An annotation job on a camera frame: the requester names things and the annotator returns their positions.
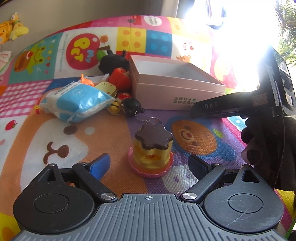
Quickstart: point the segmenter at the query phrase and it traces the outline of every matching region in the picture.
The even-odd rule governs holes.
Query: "metal screw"
[[[193,192],[186,192],[182,195],[182,197],[186,200],[193,200],[197,198],[197,195]]]
[[[111,193],[111,192],[106,192],[106,193],[103,193],[101,195],[101,198],[104,199],[104,200],[112,200],[114,199],[116,196],[114,193]]]

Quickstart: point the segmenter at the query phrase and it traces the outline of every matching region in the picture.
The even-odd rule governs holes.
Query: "pink scalloped plate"
[[[173,165],[173,160],[174,160],[174,155],[173,153],[171,152],[170,153],[170,160],[169,160],[169,165],[168,167],[160,172],[160,173],[157,173],[157,174],[148,174],[148,173],[144,173],[144,172],[141,172],[139,171],[134,165],[133,165],[133,148],[131,147],[128,151],[128,162],[129,164],[131,165],[131,168],[133,169],[133,171],[142,176],[142,177],[147,177],[147,178],[157,178],[157,177],[162,177],[164,176],[165,174],[167,174],[167,172],[170,170],[170,168],[172,167]]]

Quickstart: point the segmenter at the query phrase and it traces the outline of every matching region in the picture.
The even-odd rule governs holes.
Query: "black cable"
[[[279,164],[279,169],[278,169],[278,172],[277,172],[277,175],[276,175],[276,179],[275,179],[274,185],[272,187],[273,189],[275,188],[276,182],[277,182],[277,180],[279,178],[279,172],[281,170],[281,164],[283,163],[285,145],[286,145],[286,129],[285,129],[285,121],[284,121],[284,114],[283,113],[281,114],[281,117],[282,117],[282,120],[283,120],[283,128],[284,128],[284,144],[283,144],[283,151],[282,151],[282,154],[281,154],[281,162]]]

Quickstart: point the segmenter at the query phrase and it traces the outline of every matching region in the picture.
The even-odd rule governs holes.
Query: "gray ribbed plate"
[[[123,194],[114,203],[102,204],[84,226],[59,235],[22,231],[17,241],[277,241],[271,230],[257,235],[234,234],[212,224],[193,203],[174,194]]]

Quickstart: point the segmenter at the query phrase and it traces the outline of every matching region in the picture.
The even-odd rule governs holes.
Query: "pudding keychain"
[[[165,175],[173,165],[171,152],[173,134],[167,131],[162,122],[155,117],[144,122],[135,133],[133,146],[129,149],[128,161],[135,173],[143,177],[155,178]]]

